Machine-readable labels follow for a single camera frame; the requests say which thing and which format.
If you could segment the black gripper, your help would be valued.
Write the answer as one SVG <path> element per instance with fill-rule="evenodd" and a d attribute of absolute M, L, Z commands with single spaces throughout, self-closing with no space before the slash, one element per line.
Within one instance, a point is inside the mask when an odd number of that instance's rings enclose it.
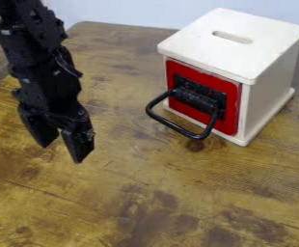
<path fill-rule="evenodd" d="M 18 48 L 10 55 L 11 73 L 21 83 L 14 90 L 19 117 L 37 143 L 46 148 L 58 131 L 77 164 L 94 151 L 94 126 L 79 101 L 82 72 L 66 47 L 54 52 Z"/>

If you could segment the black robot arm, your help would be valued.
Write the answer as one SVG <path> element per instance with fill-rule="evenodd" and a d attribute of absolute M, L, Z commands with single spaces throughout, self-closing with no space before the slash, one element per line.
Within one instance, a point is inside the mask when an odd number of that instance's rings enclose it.
<path fill-rule="evenodd" d="M 38 144 L 47 147 L 62 138 L 81 163 L 94 151 L 94 126 L 66 39 L 63 21 L 42 0 L 0 0 L 0 45 L 19 81 L 19 117 Z"/>

